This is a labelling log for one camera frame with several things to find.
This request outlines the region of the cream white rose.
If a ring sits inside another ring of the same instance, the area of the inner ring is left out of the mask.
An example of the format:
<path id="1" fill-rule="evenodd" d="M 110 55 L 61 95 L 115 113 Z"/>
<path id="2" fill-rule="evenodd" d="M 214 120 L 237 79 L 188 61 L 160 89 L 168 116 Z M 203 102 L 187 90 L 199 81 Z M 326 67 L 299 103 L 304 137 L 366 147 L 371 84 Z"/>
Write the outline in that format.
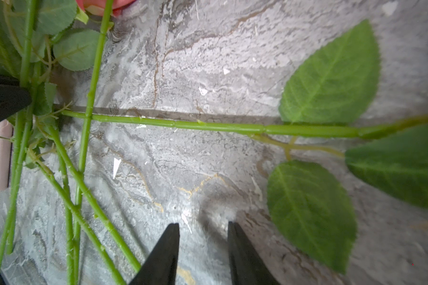
<path id="1" fill-rule="evenodd" d="M 364 183 L 405 203 L 428 209 L 428 115 L 358 128 L 354 122 L 376 97 L 380 50 L 369 20 L 363 20 L 310 55 L 286 82 L 279 101 L 279 125 L 188 122 L 94 115 L 98 122 L 152 125 L 238 133 L 291 150 L 273 135 L 351 138 L 364 144 L 342 158 Z M 267 208 L 273 224 L 297 249 L 345 273 L 357 238 L 357 223 L 346 190 L 317 163 L 280 163 L 267 181 Z"/>

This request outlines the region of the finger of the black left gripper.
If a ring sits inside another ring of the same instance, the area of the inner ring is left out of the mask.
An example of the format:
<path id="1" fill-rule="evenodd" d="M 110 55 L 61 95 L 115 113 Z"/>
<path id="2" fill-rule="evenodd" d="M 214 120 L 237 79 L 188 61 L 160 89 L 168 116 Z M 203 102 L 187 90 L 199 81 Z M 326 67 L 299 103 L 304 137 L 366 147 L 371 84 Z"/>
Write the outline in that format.
<path id="1" fill-rule="evenodd" d="M 0 122 L 32 103 L 30 92 L 14 77 L 0 75 Z"/>

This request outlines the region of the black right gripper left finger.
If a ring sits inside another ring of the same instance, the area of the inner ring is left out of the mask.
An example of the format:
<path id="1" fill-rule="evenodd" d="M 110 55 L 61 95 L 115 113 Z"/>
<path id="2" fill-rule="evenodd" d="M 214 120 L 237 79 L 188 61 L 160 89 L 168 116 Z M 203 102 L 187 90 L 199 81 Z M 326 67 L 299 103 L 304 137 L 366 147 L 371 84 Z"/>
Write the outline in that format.
<path id="1" fill-rule="evenodd" d="M 130 285 L 175 285 L 180 226 L 169 224 Z"/>

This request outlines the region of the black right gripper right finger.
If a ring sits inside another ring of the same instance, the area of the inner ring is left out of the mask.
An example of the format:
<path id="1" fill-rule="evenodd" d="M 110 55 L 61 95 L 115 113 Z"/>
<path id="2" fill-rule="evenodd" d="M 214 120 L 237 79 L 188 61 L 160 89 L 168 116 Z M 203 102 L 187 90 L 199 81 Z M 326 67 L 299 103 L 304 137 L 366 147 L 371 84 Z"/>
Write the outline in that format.
<path id="1" fill-rule="evenodd" d="M 228 257 L 233 285 L 279 285 L 242 227 L 228 223 Z"/>

